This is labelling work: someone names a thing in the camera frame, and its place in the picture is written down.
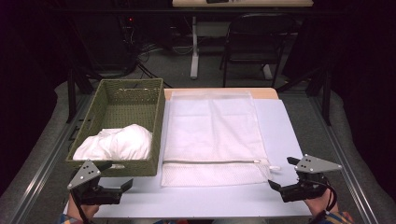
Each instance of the cable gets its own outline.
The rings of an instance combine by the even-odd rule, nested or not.
[[[306,183],[310,183],[310,184],[315,184],[315,185],[321,185],[323,187],[325,187],[326,189],[329,189],[331,191],[330,197],[329,197],[329,201],[326,205],[326,209],[323,210],[322,212],[320,212],[314,219],[312,219],[309,224],[316,224],[319,223],[321,220],[323,220],[323,218],[325,218],[326,214],[330,211],[332,211],[332,209],[335,207],[335,204],[337,203],[337,192],[335,192],[335,189],[329,184],[323,184],[317,181],[312,181],[312,180],[305,180]]]
[[[95,63],[95,65],[97,65],[102,71],[106,71],[106,69],[96,60],[95,56],[93,55],[93,53],[91,52],[90,48],[87,46],[87,44],[86,44],[85,41],[83,40],[82,36],[80,35],[79,31],[77,30],[77,27],[74,25],[74,23],[71,21],[71,19],[68,18],[68,19],[66,19],[66,21],[68,22],[68,24],[69,24],[69,26],[71,27],[71,29],[72,29],[72,31],[74,32],[74,34],[75,34],[75,35],[78,37],[78,39],[80,40],[80,43],[84,46],[84,48],[85,48],[85,50],[86,50],[88,56],[89,56],[90,59],[92,60],[92,62]],[[134,50],[134,47],[135,47],[135,43],[134,43],[134,42],[136,42],[136,41],[133,40],[133,37],[134,37],[135,30],[136,30],[137,28],[136,28],[133,24],[132,24],[131,28],[132,28],[132,32],[131,32],[131,34],[129,35],[129,39],[127,39],[128,37],[126,36],[126,33],[127,33],[127,32],[123,32],[123,35],[124,35],[124,40],[123,40],[123,41],[126,43],[126,45],[127,45],[126,48],[127,48],[128,51]],[[125,71],[120,72],[119,74],[112,75],[112,76],[106,76],[106,78],[115,79],[115,78],[120,78],[120,77],[126,77],[126,76],[129,75],[130,70],[131,70],[131,69],[126,69]]]
[[[148,45],[148,47],[143,47],[143,48],[142,48],[142,51],[144,51],[144,52],[143,52],[143,53],[140,53],[140,54],[137,56],[137,59],[138,59],[141,63],[146,63],[146,62],[149,61],[150,46],[155,46],[155,44],[154,44],[154,45],[153,45],[153,44],[146,44],[146,45]],[[143,60],[143,59],[140,58],[141,56],[144,56],[144,55],[147,55],[147,59],[146,59],[146,60]]]
[[[202,42],[204,42],[205,40],[207,40],[207,39],[210,39],[211,37],[203,37],[200,41],[198,41],[198,43],[197,43],[197,46],[199,45],[199,44],[201,44]],[[180,54],[180,55],[184,55],[184,54],[188,54],[188,53],[190,53],[190,52],[192,52],[192,50],[193,50],[193,45],[188,45],[188,46],[184,46],[184,47],[172,47],[172,49],[173,49],[173,51],[175,52],[175,53],[177,53],[177,54]],[[176,49],[189,49],[188,51],[186,51],[186,52],[180,52],[180,51],[177,51]]]
[[[190,24],[189,24],[189,22],[187,21],[186,17],[183,17],[183,19],[184,19],[184,21],[187,23],[187,26],[190,28],[190,31],[191,31],[191,33],[192,33],[192,29],[191,29]]]
[[[83,222],[84,224],[92,224],[93,222],[91,222],[91,221],[85,216],[84,211],[82,211],[81,204],[80,204],[79,200],[76,200],[76,196],[75,196],[74,191],[73,191],[73,190],[70,190],[70,194],[72,195],[73,201],[74,201],[74,203],[75,203],[75,205],[76,205],[76,208],[78,209],[79,215],[81,216],[82,222]]]
[[[153,78],[153,77],[157,77],[154,74],[152,74],[142,63],[138,63],[137,67],[140,68],[140,70],[142,70],[148,77]],[[168,83],[166,83],[165,81],[163,82],[163,84],[165,86],[167,86],[168,88],[173,88],[171,85],[169,85]]]
[[[142,74],[140,75],[139,79],[142,79],[144,74],[145,74],[145,72],[142,71]]]
[[[152,49],[148,49],[148,51],[147,52],[143,52],[143,53],[141,53],[139,56],[142,56],[142,55],[145,55],[145,54],[147,54],[147,53],[151,53],[151,52],[154,52],[154,51],[158,51],[158,50],[163,50],[162,48],[152,48]]]

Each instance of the black wire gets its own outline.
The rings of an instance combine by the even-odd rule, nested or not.
[[[148,77],[157,77],[154,74],[152,74],[145,66],[143,66],[143,64],[139,63],[137,65],[146,75],[148,75]],[[165,81],[163,82],[163,84],[169,88],[173,88],[172,86],[170,86],[168,83],[166,83]]]
[[[145,74],[145,72],[142,71],[142,74],[140,75],[139,79],[142,79],[144,74]]]
[[[335,207],[335,204],[337,203],[337,192],[335,192],[335,189],[330,185],[330,183],[323,184],[323,183],[313,181],[313,180],[305,180],[305,182],[315,184],[315,185],[321,185],[331,191],[329,201],[327,202],[327,205],[326,205],[326,210],[320,212],[314,219],[312,219],[309,222],[309,224],[319,223],[326,216],[326,212],[330,212]]]
[[[83,223],[84,224],[92,224],[92,222],[90,222],[90,220],[85,216],[84,211],[82,211],[81,204],[80,204],[79,200],[76,200],[76,196],[74,194],[74,191],[71,190],[70,194],[72,195],[73,201],[74,201],[74,203],[75,203],[75,205],[76,205],[76,207],[78,209],[79,215],[81,216]]]
[[[146,43],[145,46],[142,47],[142,53],[140,53],[137,57],[137,59],[141,62],[141,63],[146,63],[149,61],[149,56],[150,56],[150,43]],[[145,55],[147,58],[146,60],[141,59],[140,57]]]

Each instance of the chair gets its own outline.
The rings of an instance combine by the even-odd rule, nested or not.
[[[249,13],[234,19],[228,28],[220,69],[224,65],[225,87],[228,63],[276,64],[271,87],[274,87],[285,39],[295,20],[285,14]]]

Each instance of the green wicker basket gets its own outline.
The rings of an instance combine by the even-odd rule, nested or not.
[[[138,124],[152,132],[150,153],[146,160],[113,161],[113,167],[102,176],[154,176],[157,174],[163,128],[165,98],[163,80],[104,79],[100,82],[77,138],[66,162],[79,168],[84,161],[74,161],[73,155],[84,140],[102,129],[124,128]]]

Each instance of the white cloth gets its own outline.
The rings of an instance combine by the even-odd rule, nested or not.
[[[271,178],[249,91],[173,92],[162,186],[229,186]]]
[[[81,144],[73,160],[143,160],[148,157],[151,138],[151,132],[137,124],[123,129],[103,129]]]

